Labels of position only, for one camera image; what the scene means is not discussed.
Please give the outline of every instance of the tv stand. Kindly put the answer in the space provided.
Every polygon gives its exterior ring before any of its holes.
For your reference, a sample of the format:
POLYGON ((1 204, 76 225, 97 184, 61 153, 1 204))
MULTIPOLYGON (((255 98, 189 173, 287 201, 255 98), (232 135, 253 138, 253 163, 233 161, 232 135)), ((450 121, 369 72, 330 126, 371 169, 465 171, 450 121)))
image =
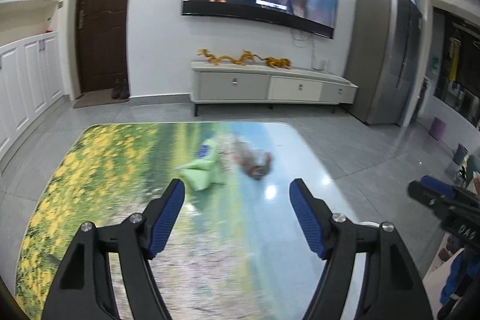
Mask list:
POLYGON ((263 64, 236 65, 193 61, 190 100, 194 115, 204 103, 353 103, 357 86, 321 71, 271 68, 263 64))

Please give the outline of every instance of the blue rubber pad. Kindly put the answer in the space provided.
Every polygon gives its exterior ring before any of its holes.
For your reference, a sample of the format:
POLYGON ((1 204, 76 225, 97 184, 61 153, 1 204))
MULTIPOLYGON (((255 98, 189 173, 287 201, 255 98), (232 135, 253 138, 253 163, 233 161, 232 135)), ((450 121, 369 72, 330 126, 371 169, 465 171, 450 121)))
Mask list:
POLYGON ((307 239, 308 246, 315 254, 323 258, 326 249, 323 246, 322 226, 315 218, 307 200, 295 182, 290 183, 290 202, 307 239))
POLYGON ((166 201, 162 212, 160 212, 155 221, 155 224, 152 226, 152 236, 150 246, 148 247, 148 252, 152 257, 163 251, 165 248, 178 213, 182 208, 184 199, 185 186, 182 181, 179 181, 169 199, 166 201))
POLYGON ((443 194, 444 196, 453 199, 455 197, 455 193, 453 192, 453 189, 451 186, 447 185, 446 183, 443 183, 435 178, 432 178, 431 176, 424 176, 421 180, 420 183, 429 189, 436 191, 439 194, 443 194))

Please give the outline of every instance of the doorway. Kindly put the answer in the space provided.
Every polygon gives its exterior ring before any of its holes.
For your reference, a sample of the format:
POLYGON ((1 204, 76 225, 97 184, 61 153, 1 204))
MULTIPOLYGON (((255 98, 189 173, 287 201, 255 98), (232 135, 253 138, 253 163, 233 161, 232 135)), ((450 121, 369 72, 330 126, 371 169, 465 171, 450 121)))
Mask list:
POLYGON ((127 1, 77 0, 76 52, 81 92, 127 81, 127 1))

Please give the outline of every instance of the refrigerator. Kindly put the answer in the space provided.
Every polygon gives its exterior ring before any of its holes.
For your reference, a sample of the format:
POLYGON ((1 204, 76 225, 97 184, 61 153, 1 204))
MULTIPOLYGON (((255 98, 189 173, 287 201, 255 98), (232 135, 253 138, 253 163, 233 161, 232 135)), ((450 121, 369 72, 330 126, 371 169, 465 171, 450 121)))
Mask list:
POLYGON ((411 0, 357 0, 345 78, 358 86, 352 115, 401 124, 415 80, 422 14, 411 0))

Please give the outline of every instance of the refrigerator handle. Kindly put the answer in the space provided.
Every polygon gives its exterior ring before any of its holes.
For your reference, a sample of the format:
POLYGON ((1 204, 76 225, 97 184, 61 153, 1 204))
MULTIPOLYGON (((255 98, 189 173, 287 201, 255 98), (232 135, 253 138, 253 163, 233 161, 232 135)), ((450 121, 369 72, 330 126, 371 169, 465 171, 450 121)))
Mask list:
POLYGON ((405 69, 407 67, 407 55, 410 51, 410 44, 411 44, 411 41, 412 41, 412 20, 409 19, 409 38, 407 40, 407 44, 406 44, 406 50, 405 50, 405 54, 404 54, 404 57, 403 57, 403 63, 402 63, 402 69, 400 70, 400 77, 398 78, 398 82, 397 82, 397 87, 395 87, 397 90, 400 90, 400 87, 402 87, 402 81, 403 81, 403 76, 405 74, 405 69))

